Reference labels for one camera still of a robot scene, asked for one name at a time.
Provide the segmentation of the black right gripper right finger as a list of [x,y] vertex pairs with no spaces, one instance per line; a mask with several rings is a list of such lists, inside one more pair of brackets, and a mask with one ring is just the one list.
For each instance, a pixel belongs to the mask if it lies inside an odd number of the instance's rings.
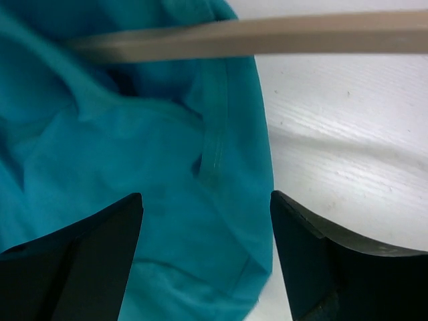
[[281,191],[270,213],[293,320],[426,320],[427,252],[329,221]]

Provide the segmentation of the teal t shirt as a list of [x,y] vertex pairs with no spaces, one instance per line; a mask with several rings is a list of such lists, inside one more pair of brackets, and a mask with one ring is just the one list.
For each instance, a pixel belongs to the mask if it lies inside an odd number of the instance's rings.
[[225,1],[1,2],[1,249],[142,195],[121,320],[243,320],[272,272],[253,58],[97,66],[62,42],[235,19]]

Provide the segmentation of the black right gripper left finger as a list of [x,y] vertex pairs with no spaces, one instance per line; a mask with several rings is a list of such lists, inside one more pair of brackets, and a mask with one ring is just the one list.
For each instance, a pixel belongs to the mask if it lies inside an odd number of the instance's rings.
[[132,193],[1,253],[1,319],[117,320],[142,216]]

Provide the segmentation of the beige wooden hanger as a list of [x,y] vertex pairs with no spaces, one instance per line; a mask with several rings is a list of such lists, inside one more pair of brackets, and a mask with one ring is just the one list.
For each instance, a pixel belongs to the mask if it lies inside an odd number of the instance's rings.
[[381,11],[228,20],[71,39],[99,64],[257,54],[425,54],[427,11]]

